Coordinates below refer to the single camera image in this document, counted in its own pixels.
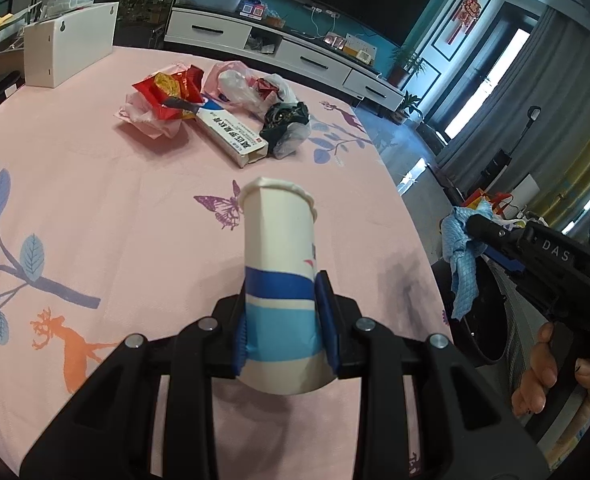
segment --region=white paper cup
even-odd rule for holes
[[[239,195],[244,211],[246,364],[239,379],[261,392],[302,394],[333,380],[315,312],[313,197],[260,177]]]

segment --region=drawer handle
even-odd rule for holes
[[[372,88],[365,86],[364,88],[366,88],[369,92],[375,94],[375,95],[379,95],[379,97],[381,97],[382,99],[386,99],[386,95],[384,94],[380,94],[378,91],[373,90]]]
[[[310,63],[311,65],[318,66],[318,67],[322,68],[323,70],[328,70],[328,66],[326,66],[326,65],[322,65],[321,63],[318,63],[318,62],[316,62],[316,61],[313,61],[312,59],[309,59],[308,57],[299,56],[299,58],[300,58],[302,61],[306,61],[307,63]]]
[[[213,34],[223,34],[223,30],[217,30],[216,28],[200,27],[200,25],[191,25],[196,30],[204,30],[206,32],[212,32]]]

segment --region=curtain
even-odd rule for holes
[[[550,192],[590,138],[590,31],[550,7],[480,110],[437,156],[438,165],[468,189],[498,150],[514,147],[532,105],[542,113],[494,190],[511,190],[531,173],[540,194]]]
[[[530,208],[553,228],[563,229],[575,219],[590,197],[590,139],[576,160],[549,192],[539,193]]]

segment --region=blue gripper pad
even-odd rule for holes
[[[339,346],[337,329],[333,322],[333,312],[330,307],[330,300],[324,287],[324,280],[318,273],[315,277],[315,310],[319,316],[319,323],[322,327],[322,341],[326,350],[326,360],[337,375],[339,370]]]
[[[237,330],[235,330],[235,344],[233,346],[233,371],[238,376],[242,372],[242,368],[246,364],[246,356],[248,351],[246,350],[246,339],[248,335],[246,333],[246,311],[243,311],[239,317],[239,324]]]

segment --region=green plant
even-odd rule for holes
[[[146,21],[151,12],[160,12],[163,7],[169,7],[171,0],[120,0],[120,17],[128,16],[130,20]]]
[[[405,45],[396,47],[393,51],[391,59],[393,60],[393,64],[402,67],[409,74],[413,74],[415,72],[420,74],[424,73],[424,58],[420,57],[419,54]]]
[[[424,114],[422,113],[422,110],[420,110],[417,105],[419,105],[419,102],[421,101],[421,99],[413,94],[409,94],[408,90],[406,91],[406,93],[404,94],[404,98],[402,99],[402,102],[400,103],[399,107],[397,108],[397,110],[408,110],[408,114],[410,115],[411,112],[417,112],[418,114],[420,114],[421,117],[424,117]]]

